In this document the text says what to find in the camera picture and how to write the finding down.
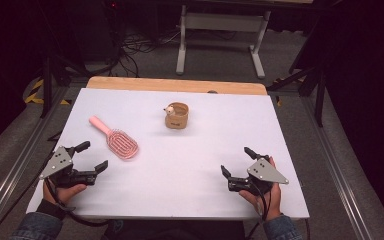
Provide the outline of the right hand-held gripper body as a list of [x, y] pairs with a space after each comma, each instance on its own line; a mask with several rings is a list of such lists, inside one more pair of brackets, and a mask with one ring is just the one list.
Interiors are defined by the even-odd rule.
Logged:
[[274, 183], [289, 183], [289, 180], [270, 164], [268, 155], [257, 154], [254, 159], [255, 162], [247, 168], [246, 178], [233, 177], [228, 173], [229, 191], [246, 190], [253, 195], [263, 196], [272, 189]]

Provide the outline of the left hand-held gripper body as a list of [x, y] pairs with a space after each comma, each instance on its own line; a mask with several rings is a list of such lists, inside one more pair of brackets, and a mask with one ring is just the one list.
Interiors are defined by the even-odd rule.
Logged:
[[70, 188], [78, 184], [94, 185], [97, 173], [95, 171], [78, 171], [72, 160], [74, 147], [58, 147], [52, 154], [39, 174], [40, 180], [50, 180], [58, 188]]

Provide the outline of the pink hairbrush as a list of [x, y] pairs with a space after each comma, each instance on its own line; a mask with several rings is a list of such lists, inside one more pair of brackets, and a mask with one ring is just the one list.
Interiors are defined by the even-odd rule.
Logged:
[[91, 116], [89, 122], [103, 132], [109, 149], [120, 159], [133, 158], [139, 151], [137, 142], [125, 132], [118, 129], [110, 129], [97, 116]]

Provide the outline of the brown cup with animal figure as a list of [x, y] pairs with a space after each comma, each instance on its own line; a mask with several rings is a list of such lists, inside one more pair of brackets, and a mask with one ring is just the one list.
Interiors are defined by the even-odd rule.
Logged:
[[181, 102], [170, 103], [166, 112], [165, 125], [170, 129], [185, 129], [189, 117], [189, 107]]

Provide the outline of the person's right hand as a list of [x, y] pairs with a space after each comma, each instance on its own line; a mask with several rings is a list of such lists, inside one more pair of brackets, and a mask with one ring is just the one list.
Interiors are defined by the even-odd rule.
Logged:
[[254, 207], [254, 210], [261, 216], [263, 222], [274, 219], [282, 214], [280, 210], [281, 189], [278, 183], [274, 183], [271, 191], [265, 193], [264, 197], [255, 196], [246, 190], [241, 190], [239, 195]]

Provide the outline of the person's left hand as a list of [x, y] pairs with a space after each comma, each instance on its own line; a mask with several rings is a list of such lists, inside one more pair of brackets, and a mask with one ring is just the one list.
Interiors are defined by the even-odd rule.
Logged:
[[[63, 204], [68, 204], [69, 201], [74, 196], [83, 192], [86, 189], [87, 189], [86, 185], [78, 184], [78, 185], [75, 185], [71, 188], [58, 188], [56, 190], [56, 192], [57, 192], [57, 196], [58, 196], [59, 201], [62, 202]], [[52, 204], [57, 203], [57, 201], [53, 198], [53, 196], [52, 196], [52, 194], [51, 194], [51, 192], [50, 192], [50, 190], [46, 184], [43, 185], [43, 198]]]

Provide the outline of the white board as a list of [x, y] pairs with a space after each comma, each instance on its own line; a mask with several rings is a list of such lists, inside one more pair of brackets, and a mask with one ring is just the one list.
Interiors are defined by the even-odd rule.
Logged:
[[[185, 129], [165, 125], [164, 109], [173, 102], [189, 107]], [[97, 116], [138, 146], [122, 160], [106, 136], [90, 122]], [[73, 157], [77, 170], [108, 161], [96, 183], [71, 200], [76, 214], [87, 218], [252, 219], [253, 207], [227, 187], [221, 165], [244, 177], [252, 159], [249, 147], [274, 158], [289, 180], [282, 186], [281, 210], [294, 218], [309, 215], [272, 100], [264, 95], [156, 91], [80, 91], [58, 141], [65, 147], [89, 141]]]

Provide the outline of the yellow black hazard tape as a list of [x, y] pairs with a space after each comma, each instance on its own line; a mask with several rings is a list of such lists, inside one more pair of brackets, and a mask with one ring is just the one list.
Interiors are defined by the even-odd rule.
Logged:
[[34, 85], [32, 86], [30, 93], [27, 95], [24, 102], [25, 103], [43, 104], [44, 99], [38, 97], [38, 92], [39, 92], [40, 88], [43, 86], [43, 84], [44, 84], [43, 79], [37, 80], [34, 83]]

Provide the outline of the black metal stand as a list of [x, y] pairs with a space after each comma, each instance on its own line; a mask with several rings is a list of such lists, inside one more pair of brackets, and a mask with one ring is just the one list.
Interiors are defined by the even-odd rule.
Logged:
[[42, 118], [48, 115], [53, 106], [52, 82], [56, 81], [59, 86], [68, 86], [71, 82], [67, 67], [79, 73], [81, 77], [90, 78], [93, 76], [85, 67], [81, 67], [60, 55], [45, 55], [42, 59], [44, 94]]
[[300, 70], [297, 73], [281, 80], [280, 82], [273, 83], [267, 87], [269, 92], [277, 91], [292, 82], [303, 78], [303, 82], [298, 88], [298, 94], [301, 97], [309, 97], [314, 89], [317, 89], [314, 117], [319, 127], [323, 126], [322, 111], [324, 105], [325, 86], [326, 80], [324, 78], [323, 68], [321, 66], [314, 66]]

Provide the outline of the person's dark trousers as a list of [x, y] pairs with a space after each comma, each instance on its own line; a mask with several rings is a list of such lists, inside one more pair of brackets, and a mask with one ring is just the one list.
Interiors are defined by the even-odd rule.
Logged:
[[101, 240], [245, 240], [241, 221], [110, 220]]

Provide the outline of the wooden table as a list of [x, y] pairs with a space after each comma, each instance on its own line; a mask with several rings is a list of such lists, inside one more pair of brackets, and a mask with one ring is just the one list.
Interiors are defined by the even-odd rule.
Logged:
[[93, 89], [194, 92], [239, 95], [267, 94], [266, 87], [260, 83], [130, 77], [94, 76], [89, 79], [86, 87]]

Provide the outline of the aluminium rail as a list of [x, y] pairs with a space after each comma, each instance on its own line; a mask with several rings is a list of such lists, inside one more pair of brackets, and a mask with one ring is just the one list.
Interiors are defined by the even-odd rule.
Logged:
[[318, 141], [323, 149], [325, 155], [327, 168], [333, 179], [335, 187], [338, 191], [341, 202], [350, 220], [351, 226], [356, 234], [358, 240], [373, 240], [371, 233], [363, 219], [361, 211], [358, 207], [355, 195], [346, 180], [340, 166], [337, 162], [337, 158], [333, 152], [331, 143], [326, 135], [326, 132], [322, 127], [318, 125], [316, 117], [314, 116], [313, 104], [310, 99], [302, 98], [301, 102], [304, 106], [305, 112], [312, 124]]
[[27, 109], [0, 136], [0, 219], [45, 128], [68, 90], [68, 87], [55, 90], [51, 107], [44, 117], [41, 116], [42, 105], [28, 104]]

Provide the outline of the white metal desk frame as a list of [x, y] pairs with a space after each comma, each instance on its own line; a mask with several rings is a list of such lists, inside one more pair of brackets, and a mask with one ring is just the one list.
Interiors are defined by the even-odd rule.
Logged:
[[266, 74], [259, 51], [267, 30], [271, 12], [265, 11], [261, 16], [228, 15], [214, 13], [190, 12], [186, 5], [181, 8], [180, 45], [178, 49], [176, 73], [182, 75], [186, 60], [186, 30], [235, 31], [256, 33], [256, 41], [248, 47], [256, 75], [263, 79]]

